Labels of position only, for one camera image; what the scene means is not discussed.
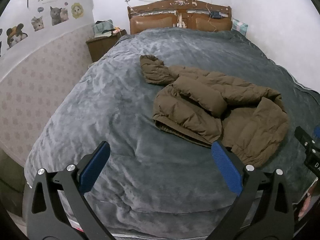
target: silver screw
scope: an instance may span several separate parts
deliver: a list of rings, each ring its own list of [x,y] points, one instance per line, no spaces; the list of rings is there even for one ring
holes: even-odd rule
[[[39,174],[39,175],[44,174],[44,169],[39,169],[38,174]]]
[[[67,167],[67,171],[73,171],[75,168],[76,168],[76,166],[74,166],[73,164],[70,164],[70,165]]]
[[[276,174],[278,174],[278,175],[283,175],[283,171],[282,171],[281,169],[277,169],[277,170],[276,170]]]
[[[245,168],[247,171],[254,171],[254,167],[252,165],[247,165]]]

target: wooden bedside table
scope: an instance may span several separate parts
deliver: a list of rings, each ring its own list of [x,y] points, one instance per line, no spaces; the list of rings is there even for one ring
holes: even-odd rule
[[[126,34],[126,30],[121,30],[119,33],[112,34],[110,37],[99,37],[86,41],[92,61],[96,62],[101,59],[102,56],[106,54],[117,43],[117,41]]]

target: blue rubber pad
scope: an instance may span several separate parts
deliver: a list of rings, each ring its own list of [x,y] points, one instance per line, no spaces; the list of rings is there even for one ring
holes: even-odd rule
[[[240,173],[218,142],[212,143],[211,153],[230,191],[239,196],[242,192],[242,177]]]
[[[110,145],[105,142],[94,154],[79,176],[79,192],[84,194],[91,191],[102,169],[110,157]]]
[[[314,130],[314,134],[320,138],[320,126],[316,126],[315,130]]]

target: headboard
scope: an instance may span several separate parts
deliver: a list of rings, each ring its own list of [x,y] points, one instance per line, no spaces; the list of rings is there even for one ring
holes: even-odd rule
[[[222,19],[210,18],[209,11],[220,12]],[[128,7],[131,34],[151,28],[182,27],[217,32],[231,30],[231,7],[198,0],[162,0]]]

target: bed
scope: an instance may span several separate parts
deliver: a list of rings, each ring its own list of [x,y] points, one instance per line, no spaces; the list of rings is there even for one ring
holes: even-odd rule
[[[63,170],[105,140],[111,146],[111,157],[85,197],[112,234],[118,238],[186,239],[203,238],[212,232],[236,194],[229,191],[210,149],[155,127],[153,100],[162,87],[145,82],[139,62],[140,55],[152,54],[167,66],[220,71],[281,92],[290,129],[262,169],[272,172],[281,168],[297,203],[315,176],[303,165],[304,150],[293,133],[301,126],[312,134],[319,122],[320,95],[297,84],[257,46],[230,30],[230,7],[192,0],[161,2],[162,13],[160,2],[128,9],[132,33],[136,34],[122,37],[90,67],[52,115],[28,156],[28,183],[32,186],[38,169]],[[216,20],[221,29],[197,30],[194,19],[199,15],[210,19],[209,12],[204,12],[207,7],[224,15],[220,22]],[[173,27],[172,15],[181,28]],[[155,21],[160,16],[171,18],[172,26],[154,28],[156,23],[150,23],[150,18],[155,16]],[[70,220],[76,221],[66,198],[61,195],[61,199]],[[257,195],[246,224],[259,199]]]

